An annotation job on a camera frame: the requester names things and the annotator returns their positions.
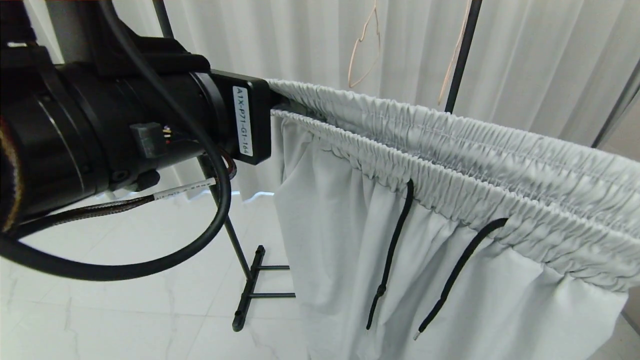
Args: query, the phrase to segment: cable label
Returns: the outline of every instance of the cable label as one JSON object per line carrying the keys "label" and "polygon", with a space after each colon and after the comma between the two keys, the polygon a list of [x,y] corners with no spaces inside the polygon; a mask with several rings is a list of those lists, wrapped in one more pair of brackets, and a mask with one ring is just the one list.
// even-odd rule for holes
{"label": "cable label", "polygon": [[240,153],[247,156],[253,156],[251,116],[249,114],[249,92],[246,88],[242,88],[240,86],[234,86],[233,91]]}

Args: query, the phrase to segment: fabric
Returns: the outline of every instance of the fabric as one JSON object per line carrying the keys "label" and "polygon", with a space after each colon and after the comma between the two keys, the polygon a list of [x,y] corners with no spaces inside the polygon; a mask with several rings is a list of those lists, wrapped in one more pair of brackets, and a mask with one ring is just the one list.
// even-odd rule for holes
{"label": "fabric", "polygon": [[611,335],[640,284],[640,164],[420,106],[270,85],[291,100],[272,112],[275,203],[311,359],[580,360]]}

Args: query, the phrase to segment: white marble floor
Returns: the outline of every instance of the white marble floor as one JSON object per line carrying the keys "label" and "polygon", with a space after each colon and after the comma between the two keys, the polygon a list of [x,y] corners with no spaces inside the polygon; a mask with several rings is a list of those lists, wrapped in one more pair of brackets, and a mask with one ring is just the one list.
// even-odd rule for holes
{"label": "white marble floor", "polygon": [[[184,246],[213,211],[208,194],[166,200],[50,229],[28,243],[86,262],[139,262]],[[242,203],[234,196],[231,217],[250,257],[261,243],[266,264],[287,263],[271,197]],[[294,299],[253,302],[244,330],[232,331],[244,279],[224,232],[176,268],[131,281],[71,281],[7,261],[0,272],[2,360],[307,358]],[[261,275],[257,291],[292,291],[291,276]],[[640,337],[620,318],[592,360],[638,360],[639,354]]]}

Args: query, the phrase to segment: wall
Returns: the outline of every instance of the wall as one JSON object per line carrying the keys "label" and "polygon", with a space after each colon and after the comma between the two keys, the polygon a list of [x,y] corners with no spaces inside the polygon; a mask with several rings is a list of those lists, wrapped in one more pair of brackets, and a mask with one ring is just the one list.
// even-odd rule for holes
{"label": "wall", "polygon": [[[640,96],[624,112],[617,126],[605,139],[602,150],[640,161]],[[636,330],[640,329],[640,288],[631,289],[625,313]]]}

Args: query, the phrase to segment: clothing rack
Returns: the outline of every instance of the clothing rack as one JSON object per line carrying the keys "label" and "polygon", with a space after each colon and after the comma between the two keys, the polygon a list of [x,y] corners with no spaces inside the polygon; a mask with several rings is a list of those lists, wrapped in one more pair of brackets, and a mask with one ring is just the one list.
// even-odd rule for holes
{"label": "clothing rack", "polygon": [[[207,159],[206,155],[198,157],[198,162],[200,163],[200,168],[202,168],[202,172],[204,173],[206,178],[209,179],[215,176],[215,171],[211,167],[211,162]],[[220,201],[218,198],[218,189],[215,186],[210,186],[210,189],[211,195],[216,201],[216,205],[218,205]],[[253,299],[292,298],[296,297],[296,294],[256,293],[255,285],[258,283],[258,276],[260,275],[260,272],[289,270],[289,265],[263,265],[262,260],[264,260],[266,249],[264,248],[264,246],[258,245],[258,248],[255,251],[255,255],[253,256],[253,263],[251,263],[251,267],[249,267],[246,257],[244,256],[242,246],[240,246],[240,241],[238,240],[238,237],[236,235],[236,230],[234,230],[234,226],[231,223],[231,218],[229,218],[228,215],[227,219],[225,220],[225,230],[227,230],[227,234],[229,235],[229,239],[231,240],[231,245],[233,245],[234,247],[238,262],[240,262],[240,267],[242,268],[244,277],[246,279],[246,284],[244,286],[242,294],[240,294],[240,302],[238,303],[238,308],[234,313],[234,321],[232,323],[233,330],[238,332],[244,327],[246,315],[249,312],[249,307],[251,306],[251,301]]]}

